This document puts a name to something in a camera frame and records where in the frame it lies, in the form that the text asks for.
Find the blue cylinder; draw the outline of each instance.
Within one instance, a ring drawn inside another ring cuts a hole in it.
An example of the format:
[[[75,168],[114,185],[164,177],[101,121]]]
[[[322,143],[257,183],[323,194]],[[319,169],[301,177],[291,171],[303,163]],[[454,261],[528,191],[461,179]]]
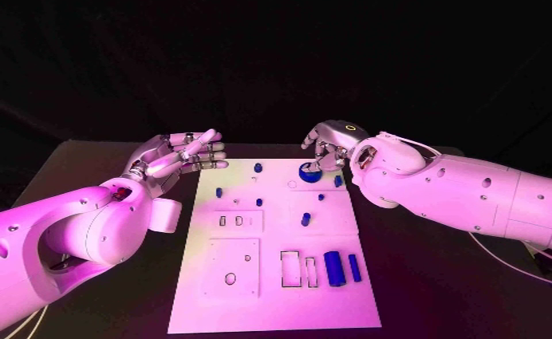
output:
[[[303,168],[307,168],[310,166],[310,162],[306,162],[298,167],[298,177],[304,182],[314,183],[320,181],[322,178],[322,170],[319,171],[303,171]]]
[[[309,226],[309,222],[310,222],[310,213],[304,213],[303,219],[301,219],[301,225]]]
[[[350,263],[350,271],[353,272],[353,280],[355,282],[359,282],[362,280],[362,277],[360,277],[359,263],[356,261],[355,254],[349,254],[349,263]]]
[[[336,187],[340,187],[343,185],[343,180],[340,175],[336,175],[336,178],[333,179],[333,184],[336,185]]]
[[[326,262],[326,272],[327,272],[327,280],[330,281],[332,287],[340,287],[345,285],[345,272],[342,266],[342,258],[339,257],[337,251],[329,251],[324,254],[324,262]]]

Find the circular hole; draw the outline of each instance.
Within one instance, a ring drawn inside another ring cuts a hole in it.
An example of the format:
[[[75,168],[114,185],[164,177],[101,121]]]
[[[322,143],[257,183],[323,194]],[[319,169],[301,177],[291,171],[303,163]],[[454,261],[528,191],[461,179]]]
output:
[[[236,275],[234,273],[226,274],[225,282],[228,286],[232,286],[236,283]]]

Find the robotic arm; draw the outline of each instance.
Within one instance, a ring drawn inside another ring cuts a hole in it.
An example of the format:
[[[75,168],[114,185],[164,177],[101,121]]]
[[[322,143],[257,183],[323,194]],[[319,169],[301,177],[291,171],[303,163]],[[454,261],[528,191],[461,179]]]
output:
[[[460,230],[552,247],[552,179],[444,155],[386,132],[371,137],[342,120],[317,124],[301,148],[311,144],[316,162],[307,171],[336,171],[349,160],[353,184],[378,206],[391,209],[401,204]]]
[[[124,262],[147,230],[175,232],[182,205],[157,197],[180,174],[228,167],[221,138],[156,136],[118,178],[0,213],[0,329]],[[68,258],[51,266],[43,253]]]

